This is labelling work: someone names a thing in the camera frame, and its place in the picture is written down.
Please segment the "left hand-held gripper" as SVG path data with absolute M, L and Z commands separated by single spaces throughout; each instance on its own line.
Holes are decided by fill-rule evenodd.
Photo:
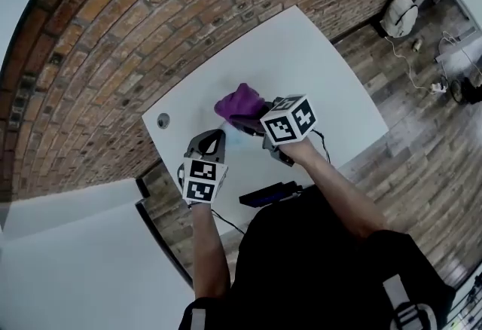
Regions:
M 228 170 L 225 151 L 226 134 L 222 129 L 208 130 L 190 141 L 177 171 L 187 205 L 211 204 L 217 197 Z

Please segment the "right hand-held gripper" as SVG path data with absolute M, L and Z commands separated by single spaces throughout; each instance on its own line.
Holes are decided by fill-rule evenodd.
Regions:
M 232 115 L 231 124 L 250 136 L 264 135 L 270 141 L 264 147 L 276 160 L 292 167 L 294 161 L 279 147 L 299 142 L 318 123 L 318 117 L 306 94 L 281 98 L 261 119 L 257 116 Z

